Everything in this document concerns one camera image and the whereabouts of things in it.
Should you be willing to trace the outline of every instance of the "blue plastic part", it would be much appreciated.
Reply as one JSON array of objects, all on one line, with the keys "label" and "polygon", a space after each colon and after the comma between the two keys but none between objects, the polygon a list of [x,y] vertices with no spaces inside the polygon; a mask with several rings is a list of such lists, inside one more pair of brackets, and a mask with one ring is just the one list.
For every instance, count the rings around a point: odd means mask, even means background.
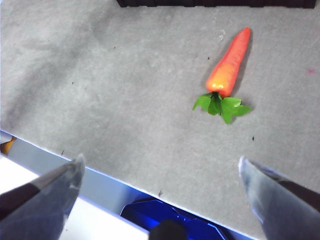
[{"label": "blue plastic part", "polygon": [[121,216],[148,231],[164,220],[174,220],[184,226],[189,240],[228,240],[213,223],[157,199],[128,204]]}]

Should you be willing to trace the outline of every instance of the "toy carrot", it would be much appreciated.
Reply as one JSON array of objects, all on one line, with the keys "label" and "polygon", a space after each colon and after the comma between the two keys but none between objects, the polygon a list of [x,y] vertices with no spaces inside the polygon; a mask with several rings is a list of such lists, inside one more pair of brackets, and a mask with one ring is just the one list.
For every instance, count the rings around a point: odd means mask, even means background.
[{"label": "toy carrot", "polygon": [[209,114],[221,115],[227,124],[231,123],[232,116],[242,116],[251,111],[249,106],[241,105],[240,98],[229,97],[247,50],[250,33],[250,28],[246,27],[233,39],[228,51],[206,81],[205,86],[210,93],[200,96],[192,110],[200,106]]}]

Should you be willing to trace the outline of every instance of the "carrot leaves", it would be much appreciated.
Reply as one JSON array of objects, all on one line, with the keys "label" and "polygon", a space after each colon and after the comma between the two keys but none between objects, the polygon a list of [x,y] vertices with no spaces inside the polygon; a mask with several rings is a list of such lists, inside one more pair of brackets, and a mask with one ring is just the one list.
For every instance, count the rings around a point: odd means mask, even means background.
[{"label": "carrot leaves", "polygon": [[241,105],[240,98],[225,97],[222,99],[218,92],[201,95],[192,110],[195,110],[197,106],[211,115],[221,115],[226,124],[231,123],[233,116],[240,117],[251,111],[251,107]]}]

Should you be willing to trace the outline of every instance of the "orange carrot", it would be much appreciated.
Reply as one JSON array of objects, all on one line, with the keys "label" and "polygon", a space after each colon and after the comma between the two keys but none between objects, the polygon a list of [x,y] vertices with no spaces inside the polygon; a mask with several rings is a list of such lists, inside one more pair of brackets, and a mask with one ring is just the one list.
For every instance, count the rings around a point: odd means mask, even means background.
[{"label": "orange carrot", "polygon": [[217,92],[222,98],[231,94],[236,83],[240,64],[247,50],[250,33],[250,28],[246,27],[233,39],[228,51],[215,66],[206,81],[206,89],[210,93]]}]

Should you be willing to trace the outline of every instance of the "gray table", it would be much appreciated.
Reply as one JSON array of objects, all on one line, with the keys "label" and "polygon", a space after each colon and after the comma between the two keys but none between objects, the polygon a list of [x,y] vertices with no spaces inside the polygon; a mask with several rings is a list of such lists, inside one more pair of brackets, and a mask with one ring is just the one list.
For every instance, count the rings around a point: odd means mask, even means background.
[{"label": "gray table", "polygon": [[[233,95],[253,111],[226,125],[191,108],[245,26],[252,43]],[[1,4],[3,130],[69,158],[82,152],[92,168],[257,239],[238,160],[320,192],[319,90],[319,6]]]}]

